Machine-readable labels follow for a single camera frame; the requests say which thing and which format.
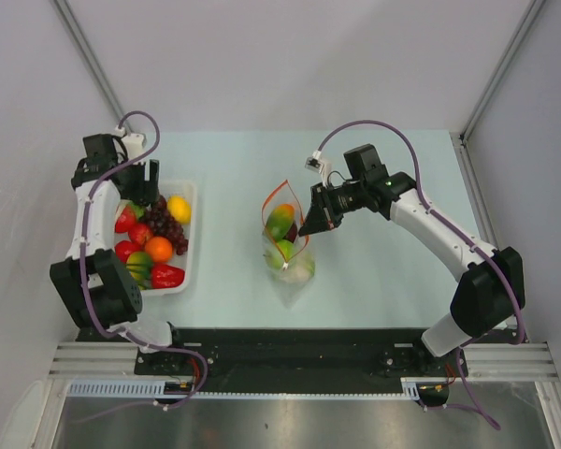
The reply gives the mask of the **green red mango toy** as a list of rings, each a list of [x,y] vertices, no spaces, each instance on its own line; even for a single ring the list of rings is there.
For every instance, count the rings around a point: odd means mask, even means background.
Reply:
[[[295,208],[283,203],[274,208],[266,219],[266,232],[275,241],[282,240],[291,229],[295,219]]]

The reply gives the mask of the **clear zip top bag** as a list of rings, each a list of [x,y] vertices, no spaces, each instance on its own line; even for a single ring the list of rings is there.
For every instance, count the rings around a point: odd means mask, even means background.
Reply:
[[[316,262],[309,237],[299,235],[305,215],[288,180],[266,197],[261,223],[267,276],[281,304],[291,309],[311,284]]]

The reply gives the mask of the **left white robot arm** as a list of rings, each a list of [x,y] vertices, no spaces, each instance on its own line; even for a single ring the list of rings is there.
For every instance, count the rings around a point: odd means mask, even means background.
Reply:
[[[182,371],[187,350],[172,341],[170,324],[145,317],[138,281],[116,255],[115,222],[122,201],[149,206],[159,197],[159,163],[140,161],[145,138],[118,126],[83,140],[85,157],[71,180],[77,215],[65,258],[50,265],[50,280],[79,329],[122,337],[155,352],[165,372]]]

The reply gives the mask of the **white cauliflower toy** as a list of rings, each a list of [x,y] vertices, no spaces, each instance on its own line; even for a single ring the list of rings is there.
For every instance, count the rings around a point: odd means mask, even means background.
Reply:
[[[308,282],[315,274],[315,264],[311,261],[299,262],[286,270],[274,274],[274,279],[289,284]]]

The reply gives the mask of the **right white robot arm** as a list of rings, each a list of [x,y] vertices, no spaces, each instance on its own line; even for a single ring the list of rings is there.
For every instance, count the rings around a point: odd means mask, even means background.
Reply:
[[[336,229],[346,213],[368,209],[410,232],[451,272],[458,285],[450,309],[422,334],[423,345],[412,352],[420,373],[436,374],[445,366],[446,354],[521,316],[525,282],[517,251],[499,250],[460,229],[423,198],[415,179],[404,172],[389,174],[374,146],[345,152],[344,159],[351,176],[339,186],[330,182],[331,166],[319,152],[307,159],[306,168],[322,180],[310,189],[310,208],[298,234]]]

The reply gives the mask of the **green apple toy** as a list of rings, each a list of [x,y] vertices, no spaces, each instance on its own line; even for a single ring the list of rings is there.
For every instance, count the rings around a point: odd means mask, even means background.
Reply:
[[[270,243],[264,249],[264,259],[270,269],[282,270],[294,254],[294,244],[286,239]]]

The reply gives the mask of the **dark red apple toy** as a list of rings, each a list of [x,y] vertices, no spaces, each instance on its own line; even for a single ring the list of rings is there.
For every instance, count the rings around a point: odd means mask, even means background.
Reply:
[[[294,243],[297,237],[298,237],[298,227],[296,225],[296,222],[293,222],[283,238]]]

